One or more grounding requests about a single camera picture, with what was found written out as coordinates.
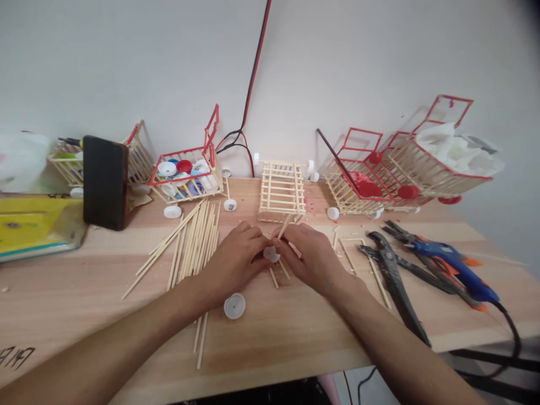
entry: red wheel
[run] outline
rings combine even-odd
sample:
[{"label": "red wheel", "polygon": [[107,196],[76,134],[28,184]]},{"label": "red wheel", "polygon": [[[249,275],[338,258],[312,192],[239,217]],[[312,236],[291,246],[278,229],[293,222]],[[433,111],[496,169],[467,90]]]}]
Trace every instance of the red wheel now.
[{"label": "red wheel", "polygon": [[367,160],[369,160],[371,164],[381,163],[382,159],[383,154],[381,152],[371,152],[371,155],[369,155],[367,158]]},{"label": "red wheel", "polygon": [[398,197],[404,200],[414,200],[420,194],[416,186],[403,186],[398,190]]},{"label": "red wheel", "polygon": [[461,196],[447,198],[447,199],[439,197],[438,200],[439,200],[439,202],[441,204],[454,205],[454,204],[457,204],[457,203],[459,203],[461,201]]}]

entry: person's right hand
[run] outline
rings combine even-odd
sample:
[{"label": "person's right hand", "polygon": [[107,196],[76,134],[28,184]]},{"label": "person's right hand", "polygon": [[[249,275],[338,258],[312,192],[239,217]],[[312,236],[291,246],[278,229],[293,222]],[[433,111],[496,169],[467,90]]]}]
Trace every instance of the person's right hand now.
[{"label": "person's right hand", "polygon": [[[288,225],[282,238],[277,239],[281,226],[272,232],[272,244],[282,255],[296,277],[313,288],[322,296],[328,297],[332,290],[349,277],[341,265],[330,241],[322,232],[318,232],[304,223]],[[289,245],[291,242],[300,252]]]}]

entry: hand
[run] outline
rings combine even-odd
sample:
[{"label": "hand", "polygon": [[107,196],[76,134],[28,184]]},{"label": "hand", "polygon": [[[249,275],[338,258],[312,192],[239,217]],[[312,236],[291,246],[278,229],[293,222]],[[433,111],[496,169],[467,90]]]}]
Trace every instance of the hand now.
[{"label": "hand", "polygon": [[262,257],[262,251],[272,246],[259,227],[246,221],[223,239],[200,275],[205,289],[215,303],[222,303],[240,291],[258,272],[270,268],[272,262]]},{"label": "hand", "polygon": [[[347,282],[347,272],[324,233],[304,223],[291,224],[283,233],[285,240],[279,240],[277,236],[280,230],[281,227],[278,227],[272,232],[272,243],[296,277],[325,297],[329,296],[341,280]],[[300,252],[300,257],[289,242]]]}]

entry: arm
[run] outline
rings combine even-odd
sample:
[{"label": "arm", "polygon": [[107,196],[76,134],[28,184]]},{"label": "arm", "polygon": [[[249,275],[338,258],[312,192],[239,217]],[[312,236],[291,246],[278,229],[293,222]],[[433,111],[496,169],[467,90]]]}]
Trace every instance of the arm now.
[{"label": "arm", "polygon": [[103,404],[167,340],[223,304],[271,263],[259,257],[270,241],[243,222],[210,262],[168,293],[85,337],[0,390],[0,403]]},{"label": "arm", "polygon": [[[329,300],[349,323],[401,403],[485,404],[483,399],[401,322],[358,277],[348,274],[328,238],[305,224],[289,225],[272,242],[294,274]],[[301,253],[299,258],[290,241]]]}]

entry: black cable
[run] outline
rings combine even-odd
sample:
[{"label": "black cable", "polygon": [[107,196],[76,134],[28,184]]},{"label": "black cable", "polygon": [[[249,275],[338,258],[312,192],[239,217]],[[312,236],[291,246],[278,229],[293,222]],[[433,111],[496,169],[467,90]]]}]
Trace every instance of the black cable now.
[{"label": "black cable", "polygon": [[502,364],[498,369],[493,371],[491,374],[488,374],[486,376],[480,376],[476,374],[471,374],[465,371],[456,370],[457,373],[462,376],[465,379],[492,379],[500,375],[504,370],[506,370],[509,367],[512,367],[514,362],[517,358],[519,358],[519,354],[521,353],[521,338],[518,333],[518,329],[516,328],[512,318],[508,314],[508,311],[505,307],[502,306],[500,302],[492,302],[492,304],[502,312],[502,314],[505,316],[506,321],[508,322],[508,325],[510,326],[510,329],[512,330],[512,334],[514,335],[514,350],[512,351],[512,356],[508,359],[508,362],[506,364]]},{"label": "black cable", "polygon": [[377,367],[374,367],[373,370],[371,370],[370,374],[367,376],[365,380],[362,380],[358,383],[358,405],[360,405],[360,387],[362,384],[367,383],[371,377],[373,377],[373,374],[377,371]]},{"label": "black cable", "polygon": [[246,104],[244,105],[244,115],[242,117],[242,125],[240,126],[240,129],[229,132],[227,135],[225,135],[222,142],[225,141],[230,135],[233,135],[233,134],[238,134],[236,136],[236,139],[232,143],[230,143],[229,145],[223,146],[219,151],[216,152],[216,154],[220,154],[224,150],[227,150],[227,149],[229,149],[229,148],[231,148],[233,146],[237,146],[237,145],[238,146],[243,146],[244,148],[246,148],[247,153],[249,154],[249,161],[250,161],[250,164],[251,164],[251,173],[252,173],[252,175],[254,177],[255,177],[255,174],[254,174],[255,173],[255,168],[253,166],[253,159],[251,157],[251,152],[248,149],[248,146],[247,145],[244,146],[241,143],[236,143],[236,142],[238,141],[238,138],[240,137],[240,133],[242,132],[242,130],[244,129],[244,126],[246,124],[246,119],[248,118],[249,100],[251,98],[251,90],[253,88],[253,82],[255,80],[255,73],[257,72],[257,64],[258,64],[259,57],[260,57],[260,50],[261,50],[261,47],[262,47],[262,44],[263,44],[264,31],[266,29],[266,23],[268,21],[268,13],[270,11],[270,6],[269,6],[270,2],[271,2],[271,0],[266,1],[266,8],[264,10],[264,17],[263,17],[263,24],[262,24],[262,26],[260,28],[259,43],[257,44],[257,52],[255,53],[255,60],[253,61],[253,68],[251,69],[251,77],[249,79],[249,86],[247,88]]}]

